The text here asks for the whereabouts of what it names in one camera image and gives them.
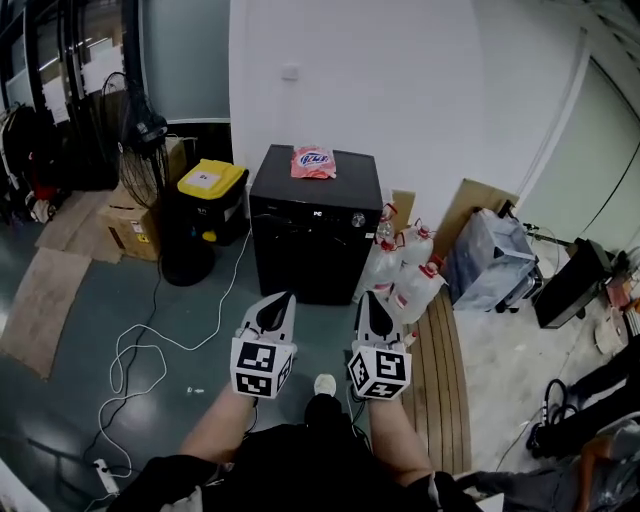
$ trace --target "wooden board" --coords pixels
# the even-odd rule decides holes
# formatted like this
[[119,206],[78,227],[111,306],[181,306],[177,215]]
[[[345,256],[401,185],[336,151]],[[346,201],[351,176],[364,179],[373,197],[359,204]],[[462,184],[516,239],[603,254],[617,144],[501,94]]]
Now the wooden board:
[[87,256],[38,250],[16,293],[0,351],[47,379],[67,314],[90,262]]
[[426,409],[428,421],[429,457],[433,467],[442,471],[442,414],[440,412],[440,385],[438,382],[438,368],[436,365],[433,335],[431,333],[431,321],[427,313],[418,320],[422,367],[426,389]]
[[448,288],[442,288],[442,303],[444,305],[449,336],[451,337],[451,348],[453,350],[453,361],[456,369],[456,379],[458,381],[458,400],[460,404],[460,426],[462,429],[462,472],[471,471],[471,426],[469,421],[469,400],[467,396],[467,381],[464,376],[464,365],[462,363],[462,352],[460,350],[460,340],[456,320],[453,316],[453,307]]
[[391,218],[391,223],[396,233],[400,233],[409,224],[409,217],[413,209],[413,202],[416,199],[415,192],[408,190],[392,190],[393,206],[398,210]]
[[74,192],[56,216],[47,223],[36,247],[118,263],[122,254],[97,216],[98,210],[110,194],[109,190]]
[[427,308],[431,321],[431,334],[438,367],[438,389],[440,390],[440,421],[442,423],[442,471],[453,474],[453,425],[451,418],[451,397],[447,363],[445,361],[442,331],[435,302]]
[[429,423],[427,416],[427,386],[424,380],[422,369],[422,347],[416,340],[411,345],[411,373],[413,377],[413,399],[415,410],[415,424],[418,437],[429,451],[431,443],[429,441]]
[[447,368],[447,383],[449,386],[449,399],[451,402],[451,445],[453,452],[453,473],[462,473],[462,426],[460,424],[460,399],[458,390],[458,380],[456,378],[456,365],[453,359],[453,347],[451,346],[451,336],[449,324],[444,309],[442,293],[434,299],[436,311],[440,321],[440,332],[442,335],[442,346],[444,348],[445,366]]
[[447,213],[438,227],[433,241],[434,253],[442,259],[446,258],[475,207],[488,208],[498,212],[507,199],[513,204],[518,202],[518,196],[504,190],[473,180],[462,180]]
[[[405,329],[405,336],[413,331],[417,330],[417,325],[413,324],[410,325],[409,328]],[[414,369],[413,369],[413,362],[411,364],[411,374],[413,375],[414,373]],[[404,412],[407,414],[407,418],[409,419],[409,423],[411,424],[411,426],[414,428],[414,430],[417,432],[418,429],[416,428],[416,405],[415,405],[415,400],[413,397],[413,378],[411,379],[411,381],[409,382],[409,386],[407,387],[407,389],[405,389],[402,392],[402,406],[404,407]]]

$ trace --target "plastic bottle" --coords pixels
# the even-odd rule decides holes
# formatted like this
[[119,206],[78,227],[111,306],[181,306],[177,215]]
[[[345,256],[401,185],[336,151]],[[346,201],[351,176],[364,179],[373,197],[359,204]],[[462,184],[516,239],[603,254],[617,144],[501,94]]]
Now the plastic bottle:
[[410,332],[404,337],[404,339],[402,340],[402,344],[406,348],[409,348],[411,345],[413,345],[413,343],[416,341],[417,338],[418,338],[418,331]]
[[358,303],[360,297],[368,290],[378,294],[381,299],[388,298],[401,264],[402,257],[396,251],[393,240],[383,240],[380,244],[374,244],[353,294],[353,302]]
[[391,219],[396,213],[398,213],[398,210],[396,210],[391,203],[384,205],[382,215],[380,216],[380,224],[378,224],[378,230],[376,232],[376,241],[378,243],[383,240],[391,242],[395,238],[395,230],[393,229]]
[[402,251],[402,265],[425,265],[433,252],[433,238],[429,228],[422,223],[402,230],[400,235],[404,238],[404,249]]
[[443,284],[446,281],[435,263],[404,267],[393,287],[389,307],[403,324],[417,322]]

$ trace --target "grey wall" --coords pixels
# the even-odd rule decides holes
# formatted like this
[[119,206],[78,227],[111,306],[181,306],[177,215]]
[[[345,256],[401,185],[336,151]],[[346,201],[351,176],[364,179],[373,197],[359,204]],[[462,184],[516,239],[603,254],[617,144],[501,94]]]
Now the grey wall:
[[168,121],[229,118],[230,0],[143,0],[147,91]]

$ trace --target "floor mat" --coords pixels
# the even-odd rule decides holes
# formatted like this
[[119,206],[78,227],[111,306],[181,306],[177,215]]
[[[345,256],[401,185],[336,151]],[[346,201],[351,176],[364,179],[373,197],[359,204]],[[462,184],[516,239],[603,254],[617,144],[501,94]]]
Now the floor mat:
[[42,248],[16,293],[0,351],[47,379],[62,328],[91,258]]
[[118,263],[122,257],[120,249],[98,219],[98,210],[110,194],[110,190],[74,192],[47,223],[36,247]]

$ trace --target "white sneaker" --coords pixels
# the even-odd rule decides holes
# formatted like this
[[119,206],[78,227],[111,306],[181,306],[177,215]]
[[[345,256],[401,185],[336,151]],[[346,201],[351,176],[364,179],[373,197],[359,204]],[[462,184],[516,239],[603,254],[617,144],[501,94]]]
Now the white sneaker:
[[328,373],[321,373],[316,377],[316,381],[313,383],[313,391],[316,395],[330,395],[336,394],[336,379],[333,375]]

